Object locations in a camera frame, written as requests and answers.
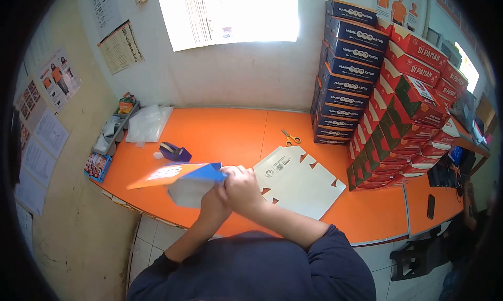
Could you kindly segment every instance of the window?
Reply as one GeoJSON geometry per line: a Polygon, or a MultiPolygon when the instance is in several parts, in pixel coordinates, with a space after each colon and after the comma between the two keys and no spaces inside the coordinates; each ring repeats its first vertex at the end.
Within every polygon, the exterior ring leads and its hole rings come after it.
{"type": "Polygon", "coordinates": [[[475,69],[475,66],[470,61],[465,51],[461,48],[458,42],[454,43],[454,45],[458,48],[459,54],[461,54],[461,65],[459,66],[459,71],[463,73],[463,75],[468,79],[468,86],[466,89],[473,93],[475,90],[475,86],[477,85],[477,81],[479,78],[478,71],[475,69]]]}
{"type": "Polygon", "coordinates": [[[297,0],[159,0],[173,51],[213,44],[297,41],[297,0]]]}

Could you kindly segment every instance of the orange-handled scissors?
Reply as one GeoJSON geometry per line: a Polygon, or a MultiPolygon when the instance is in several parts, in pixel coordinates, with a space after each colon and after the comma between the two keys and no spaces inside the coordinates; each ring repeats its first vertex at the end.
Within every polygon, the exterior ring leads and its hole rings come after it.
{"type": "Polygon", "coordinates": [[[285,136],[286,136],[286,146],[287,147],[290,147],[293,145],[292,141],[290,139],[293,139],[293,141],[295,141],[296,143],[300,143],[300,138],[289,135],[288,133],[286,133],[285,129],[282,129],[281,132],[283,132],[283,134],[285,134],[285,136]]]}

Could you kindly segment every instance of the black chair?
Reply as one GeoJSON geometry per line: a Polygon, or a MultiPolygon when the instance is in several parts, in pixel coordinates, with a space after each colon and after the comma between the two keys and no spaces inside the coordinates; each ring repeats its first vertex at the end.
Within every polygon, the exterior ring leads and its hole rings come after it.
{"type": "Polygon", "coordinates": [[[389,255],[396,262],[396,274],[391,281],[405,280],[429,274],[435,267],[449,260],[443,252],[441,239],[434,237],[425,240],[408,241],[407,245],[389,255]],[[409,265],[409,271],[404,274],[403,267],[409,265]]]}

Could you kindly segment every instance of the yellow wall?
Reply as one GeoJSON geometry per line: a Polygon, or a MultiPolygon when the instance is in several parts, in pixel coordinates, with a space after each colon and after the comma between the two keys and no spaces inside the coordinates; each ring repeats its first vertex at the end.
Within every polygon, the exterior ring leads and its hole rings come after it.
{"type": "MultiPolygon", "coordinates": [[[[54,48],[65,47],[82,85],[58,115],[70,135],[52,174],[43,215],[34,215],[35,260],[62,299],[123,299],[139,215],[112,203],[84,175],[90,149],[117,108],[117,98],[96,64],[77,0],[56,0],[48,14],[54,48]]],[[[45,90],[40,84],[37,88],[45,90]]]]}

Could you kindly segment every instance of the black phone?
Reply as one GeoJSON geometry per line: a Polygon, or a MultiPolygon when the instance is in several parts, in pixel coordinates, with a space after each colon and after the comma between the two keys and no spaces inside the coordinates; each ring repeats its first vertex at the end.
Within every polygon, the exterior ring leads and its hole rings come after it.
{"type": "Polygon", "coordinates": [[[433,220],[434,213],[435,213],[435,197],[430,194],[428,195],[428,212],[427,212],[428,218],[433,220]]]}

